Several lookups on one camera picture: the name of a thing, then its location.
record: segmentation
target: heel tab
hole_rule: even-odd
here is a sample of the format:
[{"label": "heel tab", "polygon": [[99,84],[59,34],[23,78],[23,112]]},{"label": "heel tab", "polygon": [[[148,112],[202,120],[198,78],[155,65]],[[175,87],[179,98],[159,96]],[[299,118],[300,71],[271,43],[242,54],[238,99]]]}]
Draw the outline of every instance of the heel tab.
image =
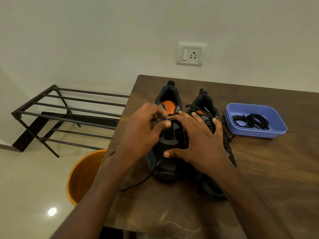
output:
[{"label": "heel tab", "polygon": [[205,88],[201,88],[201,89],[199,90],[199,94],[200,94],[200,95],[202,95],[202,94],[207,95],[207,90],[206,90]]},{"label": "heel tab", "polygon": [[170,80],[170,81],[168,81],[168,82],[167,82],[167,85],[175,86],[175,82],[174,82],[174,81],[172,81],[172,80]]}]

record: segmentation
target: black sneaker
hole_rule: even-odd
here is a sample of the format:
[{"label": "black sneaker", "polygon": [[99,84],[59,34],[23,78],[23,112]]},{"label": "black sneaker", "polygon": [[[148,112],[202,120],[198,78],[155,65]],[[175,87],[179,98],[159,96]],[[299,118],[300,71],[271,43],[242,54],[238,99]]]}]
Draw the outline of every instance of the black sneaker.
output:
[{"label": "black sneaker", "polygon": [[[202,120],[206,123],[206,125],[212,131],[212,133],[215,133],[215,125],[212,119],[216,118],[220,120],[220,116],[216,107],[213,104],[212,98],[207,94],[206,89],[204,88],[200,89],[199,95],[196,97],[193,103],[191,105],[187,105],[186,107],[190,107],[187,110],[187,113],[189,115],[191,115],[192,112],[195,112],[197,115],[199,115],[202,118]],[[224,148],[226,152],[228,153],[229,160],[233,163],[234,166],[237,167],[236,161],[232,153],[232,149],[229,145],[229,143],[231,142],[231,139],[229,139],[225,131],[223,131],[223,142],[224,142]],[[198,194],[200,194],[200,189],[203,187],[203,189],[212,197],[218,200],[227,200],[222,190],[219,188],[217,183],[212,178],[198,171],[196,171],[196,174],[197,174],[197,178],[200,181]]]},{"label": "black sneaker", "polygon": [[[166,109],[169,116],[176,115],[178,111],[181,111],[181,99],[174,81],[169,81],[167,85],[163,86],[155,104]],[[163,153],[168,149],[185,148],[182,125],[175,120],[171,122],[172,126],[161,133],[159,142],[146,155],[149,170],[156,177],[166,180],[176,179],[185,163],[179,158],[165,158],[163,156]]]}]

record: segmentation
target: white wall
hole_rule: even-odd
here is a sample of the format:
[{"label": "white wall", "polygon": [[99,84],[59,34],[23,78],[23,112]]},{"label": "white wall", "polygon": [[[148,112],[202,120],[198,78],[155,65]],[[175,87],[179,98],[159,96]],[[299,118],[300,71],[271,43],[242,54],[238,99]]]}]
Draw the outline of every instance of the white wall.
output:
[{"label": "white wall", "polygon": [[[0,67],[0,144],[12,145],[25,131],[25,128],[11,115],[29,100],[29,97],[15,82],[7,76]],[[28,112],[41,113],[36,107],[28,109]],[[22,116],[23,121],[30,125],[35,117]]]},{"label": "white wall", "polygon": [[[139,74],[319,92],[318,10],[319,0],[0,0],[0,65],[29,97],[52,84],[129,94]],[[209,44],[201,68],[175,64],[178,41]]]}]

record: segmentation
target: switch plate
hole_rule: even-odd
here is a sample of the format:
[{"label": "switch plate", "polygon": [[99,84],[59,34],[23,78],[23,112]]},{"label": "switch plate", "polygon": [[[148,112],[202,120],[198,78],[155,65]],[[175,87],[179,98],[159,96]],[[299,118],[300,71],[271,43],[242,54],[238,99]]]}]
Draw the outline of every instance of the switch plate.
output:
[{"label": "switch plate", "polygon": [[202,66],[207,44],[178,42],[178,65]]}]

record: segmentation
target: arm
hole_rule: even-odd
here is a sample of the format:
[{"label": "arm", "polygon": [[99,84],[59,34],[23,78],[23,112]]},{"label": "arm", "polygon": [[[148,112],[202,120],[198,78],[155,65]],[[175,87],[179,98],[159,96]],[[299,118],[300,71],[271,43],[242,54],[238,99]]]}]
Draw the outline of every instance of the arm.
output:
[{"label": "arm", "polygon": [[168,116],[163,108],[144,104],[132,115],[116,153],[103,160],[90,190],[51,239],[99,237],[122,180],[158,142],[162,130],[171,126],[171,122],[162,121],[152,128],[150,122],[159,113]]},{"label": "arm", "polygon": [[188,149],[170,149],[164,157],[179,157],[213,178],[225,193],[248,239],[293,238],[262,201],[249,179],[228,159],[221,122],[213,119],[214,134],[196,114],[184,112],[171,119],[181,122],[189,137]]}]

